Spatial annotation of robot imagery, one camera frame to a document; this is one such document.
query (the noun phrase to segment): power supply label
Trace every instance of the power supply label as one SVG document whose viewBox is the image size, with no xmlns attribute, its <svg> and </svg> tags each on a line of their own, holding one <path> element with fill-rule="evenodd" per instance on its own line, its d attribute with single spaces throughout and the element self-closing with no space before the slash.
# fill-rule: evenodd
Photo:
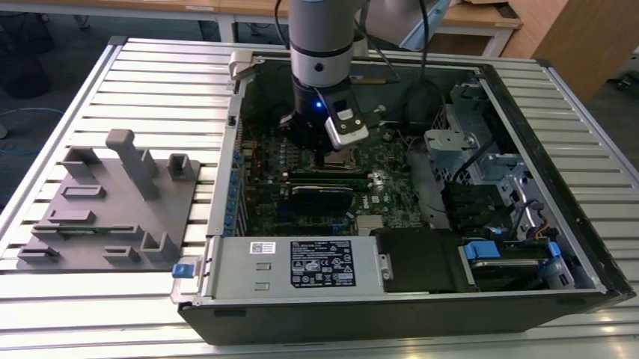
<svg viewBox="0 0 639 359">
<path fill-rule="evenodd" d="M 355 286 L 351 241 L 291 242 L 291 284 L 295 288 Z"/>
</svg>

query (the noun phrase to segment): white sticker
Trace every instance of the white sticker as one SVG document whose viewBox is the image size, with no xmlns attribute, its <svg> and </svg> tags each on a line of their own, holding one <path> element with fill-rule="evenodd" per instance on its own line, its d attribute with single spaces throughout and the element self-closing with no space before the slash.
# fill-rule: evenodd
<svg viewBox="0 0 639 359">
<path fill-rule="evenodd" d="M 213 11 L 213 7 L 210 6 L 185 6 L 187 10 L 198 10 L 198 11 Z"/>
<path fill-rule="evenodd" d="M 251 254 L 275 254 L 275 242 L 251 242 Z"/>
</svg>

